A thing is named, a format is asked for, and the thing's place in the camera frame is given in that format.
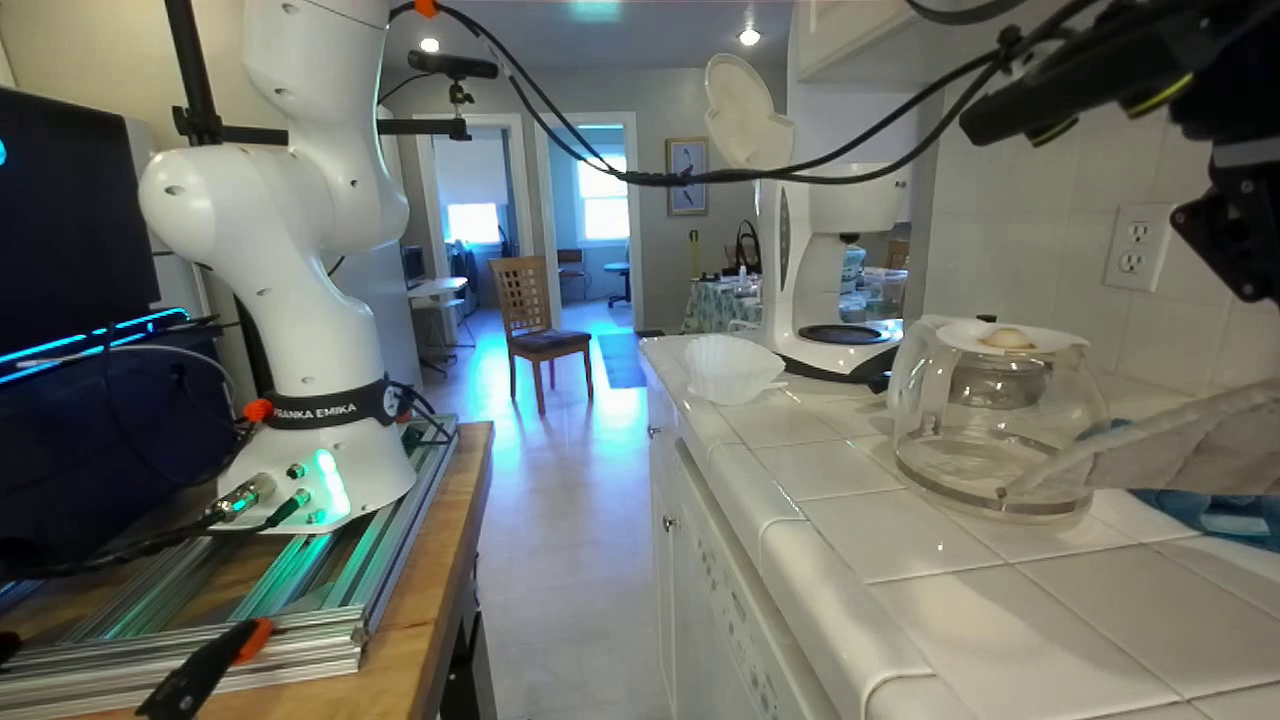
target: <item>robotic arm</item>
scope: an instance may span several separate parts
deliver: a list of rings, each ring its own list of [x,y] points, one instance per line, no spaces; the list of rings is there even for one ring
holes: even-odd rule
[[[384,415],[375,320],[318,265],[409,225],[375,144],[384,28],[389,0],[247,0],[245,67],[289,148],[174,148],[141,182],[150,234],[240,297],[275,379],[267,430],[219,477],[219,496],[251,504],[222,529],[331,534],[414,485]]]

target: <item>doorway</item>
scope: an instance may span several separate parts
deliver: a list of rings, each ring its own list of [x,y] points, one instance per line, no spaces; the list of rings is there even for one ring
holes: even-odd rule
[[[505,112],[468,112],[470,141],[421,135],[431,267],[468,277],[470,310],[490,310],[490,256],[541,254],[528,216],[525,125]]]
[[[634,118],[626,112],[573,112],[580,135],[615,168],[634,159]],[[558,310],[580,315],[607,315],[615,328],[641,320],[641,219],[634,191],[534,135],[541,148],[541,203],[544,242],[556,256]]]

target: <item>wooden floor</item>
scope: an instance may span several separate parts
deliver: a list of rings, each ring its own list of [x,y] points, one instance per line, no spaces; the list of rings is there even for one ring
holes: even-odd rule
[[[618,333],[626,303],[574,303],[564,326]],[[595,403],[580,362],[534,415],[521,366],[517,403],[500,320],[475,312],[454,362],[426,373],[439,414],[497,421],[490,500],[480,542],[480,600],[500,720],[663,720],[650,588],[646,393],[607,387]]]

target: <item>cabinet door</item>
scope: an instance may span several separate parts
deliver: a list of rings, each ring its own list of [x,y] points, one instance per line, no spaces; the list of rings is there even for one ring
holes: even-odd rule
[[[673,456],[673,529],[667,529],[667,582],[673,582],[673,716],[676,720],[757,720],[759,708],[738,671],[732,621],[715,608],[713,583],[724,583],[724,561],[702,542],[706,517],[691,517],[691,470]]]
[[[676,703],[676,678],[673,678],[673,663],[676,663],[676,597],[673,597],[673,555],[676,555],[676,509],[673,509],[673,432],[663,425],[646,425],[646,500],[650,500],[650,583],[654,583],[654,608],[659,608],[659,682],[663,682],[663,692],[667,692],[667,712]]]

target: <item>coffee maker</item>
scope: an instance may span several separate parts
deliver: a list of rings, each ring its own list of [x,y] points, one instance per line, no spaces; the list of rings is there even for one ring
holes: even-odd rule
[[[765,245],[765,341],[801,378],[889,387],[900,320],[839,320],[844,236],[903,219],[906,183],[757,183]]]

